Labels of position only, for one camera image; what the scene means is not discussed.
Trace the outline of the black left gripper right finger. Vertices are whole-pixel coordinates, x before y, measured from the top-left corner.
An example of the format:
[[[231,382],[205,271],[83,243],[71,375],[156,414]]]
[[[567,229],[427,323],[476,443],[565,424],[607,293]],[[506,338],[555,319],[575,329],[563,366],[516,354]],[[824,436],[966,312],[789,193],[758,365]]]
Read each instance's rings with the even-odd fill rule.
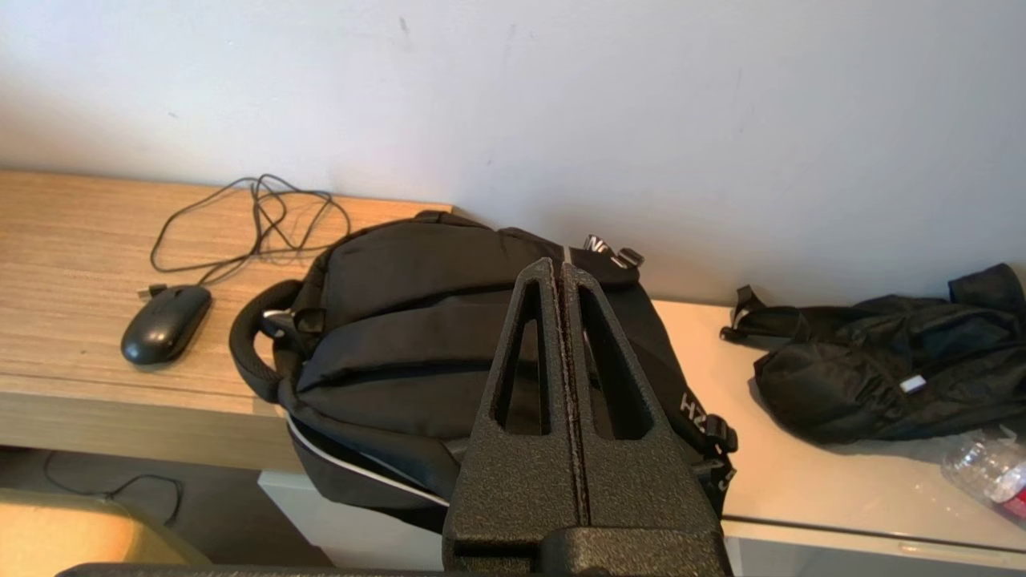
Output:
[[[714,514],[600,285],[559,273],[576,520],[562,575],[728,575]]]

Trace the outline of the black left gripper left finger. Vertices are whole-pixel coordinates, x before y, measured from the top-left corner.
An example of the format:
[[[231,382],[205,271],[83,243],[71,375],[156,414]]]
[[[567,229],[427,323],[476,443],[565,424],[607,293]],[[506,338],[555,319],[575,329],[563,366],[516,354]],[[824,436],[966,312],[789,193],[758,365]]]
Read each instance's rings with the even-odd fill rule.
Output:
[[[580,489],[578,395],[553,260],[516,279],[443,528],[448,572],[529,572],[550,533],[589,518]],[[537,435],[508,429],[523,335],[536,329]]]

